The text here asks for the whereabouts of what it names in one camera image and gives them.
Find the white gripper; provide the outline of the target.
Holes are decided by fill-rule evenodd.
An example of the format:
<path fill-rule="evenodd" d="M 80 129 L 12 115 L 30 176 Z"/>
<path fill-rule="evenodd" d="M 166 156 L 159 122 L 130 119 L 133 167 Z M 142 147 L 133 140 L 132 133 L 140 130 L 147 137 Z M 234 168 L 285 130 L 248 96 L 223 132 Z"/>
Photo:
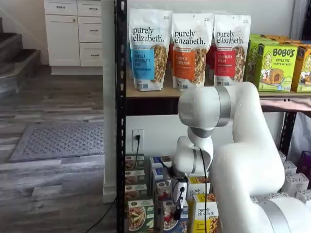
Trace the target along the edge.
<path fill-rule="evenodd" d="M 173 217 L 180 218 L 183 211 L 183 203 L 186 201 L 188 179 L 172 179 L 171 197 L 175 203 L 175 212 Z"/>

